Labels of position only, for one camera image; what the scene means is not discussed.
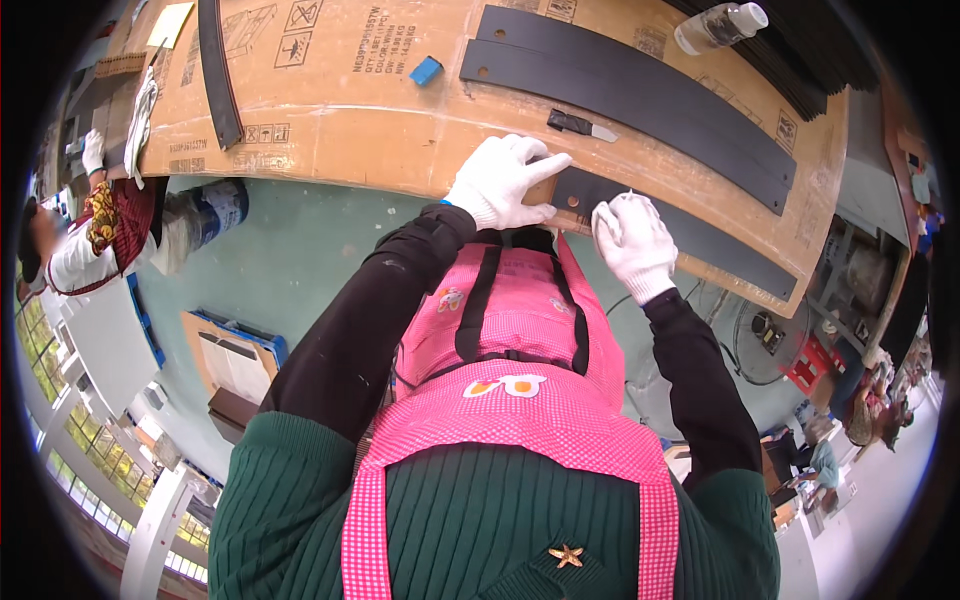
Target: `worker in gloves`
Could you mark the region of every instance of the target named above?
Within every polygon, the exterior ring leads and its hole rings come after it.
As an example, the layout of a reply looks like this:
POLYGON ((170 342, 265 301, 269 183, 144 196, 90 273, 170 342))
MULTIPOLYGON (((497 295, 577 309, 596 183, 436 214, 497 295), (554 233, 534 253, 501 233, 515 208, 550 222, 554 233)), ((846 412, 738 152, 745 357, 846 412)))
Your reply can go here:
POLYGON ((233 450, 212 598, 777 596, 756 428, 670 280, 670 234, 632 193, 597 207, 594 238, 673 382, 683 486, 657 435, 620 416, 603 308, 564 238, 532 227, 555 209, 520 203, 570 161, 491 137, 377 243, 233 450), (395 350, 396 402, 377 414, 395 350))
POLYGON ((161 242, 163 199, 169 178, 117 180, 104 168, 104 137, 90 130, 82 162, 90 182, 81 216, 66 227, 62 215, 27 203, 20 231, 20 261, 28 285, 81 296, 143 266, 161 242))

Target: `green floor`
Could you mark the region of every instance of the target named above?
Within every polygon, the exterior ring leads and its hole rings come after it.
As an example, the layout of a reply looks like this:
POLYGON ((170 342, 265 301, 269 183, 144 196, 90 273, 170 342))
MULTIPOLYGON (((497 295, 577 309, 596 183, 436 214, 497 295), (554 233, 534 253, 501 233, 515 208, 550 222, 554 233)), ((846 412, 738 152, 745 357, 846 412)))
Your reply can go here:
MULTIPOLYGON (((171 178, 169 190, 206 180, 171 178)), ((206 415, 209 397, 186 344, 180 312, 207 309, 282 335, 293 348, 376 240, 416 216, 425 204, 409 196, 332 185, 246 183, 251 205, 244 224, 191 255, 174 276, 162 276, 149 264, 137 273, 154 334, 167 357, 157 381, 170 400, 154 416, 186 457, 221 481, 227 477, 231 446, 206 415)), ((591 240, 576 235, 567 239, 600 301, 612 306, 626 294, 623 286, 596 255, 591 240)), ((695 284, 687 274, 679 273, 675 279, 684 293, 695 284)), ((701 314, 708 310, 710 298, 708 289, 701 314)), ((699 299, 699 292, 691 297, 699 299)), ((735 305, 727 306, 714 327, 723 341, 730 340, 735 305)), ((650 347, 650 328, 642 311, 629 301, 611 314, 611 323, 627 358, 629 378, 639 354, 650 347)), ((761 431, 783 421, 803 400, 792 383, 758 388, 734 379, 761 431)), ((624 414, 636 418, 629 402, 625 406, 624 414)), ((664 402, 653 411, 654 420, 664 420, 669 406, 664 402)))

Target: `gloved hand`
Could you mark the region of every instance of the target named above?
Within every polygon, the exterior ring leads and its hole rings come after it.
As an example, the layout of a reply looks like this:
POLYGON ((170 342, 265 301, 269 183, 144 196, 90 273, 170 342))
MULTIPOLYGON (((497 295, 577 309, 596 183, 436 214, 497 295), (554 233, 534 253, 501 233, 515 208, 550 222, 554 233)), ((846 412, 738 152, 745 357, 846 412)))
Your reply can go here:
POLYGON ((543 223, 557 214, 556 208, 520 201, 531 185, 560 173, 572 161, 566 153, 548 156, 546 145, 533 137, 488 137, 457 172, 444 200, 470 213, 477 230, 543 223), (527 164, 531 158, 539 160, 527 164))
POLYGON ((81 157, 89 177, 94 171, 104 168, 104 137, 97 130, 90 130, 84 137, 84 155, 81 157))
POLYGON ((620 194, 593 209, 593 245, 643 306, 670 288, 677 247, 646 196, 620 194))

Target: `black backpack strap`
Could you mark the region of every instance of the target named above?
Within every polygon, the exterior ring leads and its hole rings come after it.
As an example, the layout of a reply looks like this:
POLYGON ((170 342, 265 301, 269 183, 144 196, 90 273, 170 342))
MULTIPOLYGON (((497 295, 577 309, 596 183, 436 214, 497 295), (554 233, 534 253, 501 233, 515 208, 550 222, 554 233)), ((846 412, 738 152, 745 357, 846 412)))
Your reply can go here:
POLYGON ((566 300, 566 303, 573 306, 577 314, 573 320, 573 339, 577 343, 577 349, 573 352, 573 360, 570 363, 573 372, 578 375, 587 374, 587 365, 590 360, 590 337, 587 330, 587 315, 580 304, 573 300, 573 294, 570 293, 570 285, 566 282, 564 268, 560 265, 560 260, 556 256, 551 256, 553 261, 553 281, 560 288, 560 293, 566 300))
POLYGON ((496 279, 496 270, 500 266, 502 251, 503 248, 500 246, 489 246, 484 251, 483 260, 480 261, 480 271, 464 304, 464 314, 453 339, 453 346, 464 364, 476 362, 477 351, 480 348, 480 330, 483 329, 483 316, 490 302, 490 293, 493 289, 493 281, 496 279))

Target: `stack of black boards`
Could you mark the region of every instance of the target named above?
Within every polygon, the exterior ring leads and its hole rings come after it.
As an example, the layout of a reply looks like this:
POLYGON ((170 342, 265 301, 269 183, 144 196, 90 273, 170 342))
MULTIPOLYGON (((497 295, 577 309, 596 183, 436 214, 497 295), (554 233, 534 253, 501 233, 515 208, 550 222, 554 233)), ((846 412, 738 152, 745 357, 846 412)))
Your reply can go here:
MULTIPOLYGON (((696 158, 777 215, 786 205, 797 165, 773 138, 685 74, 609 37, 487 6, 476 39, 468 42, 460 77, 606 116, 696 158)), ((577 212, 589 218, 599 202, 628 189, 571 167, 559 175, 551 202, 570 209, 567 200, 575 197, 577 212)), ((653 200, 682 252, 777 299, 790 298, 797 279, 777 263, 676 206, 653 200)))
MULTIPOLYGON (((694 15, 710 0, 664 0, 694 15)), ((770 25, 733 45, 783 95, 801 118, 826 114, 827 96, 853 89, 874 91, 876 68, 827 0, 754 0, 770 25)))

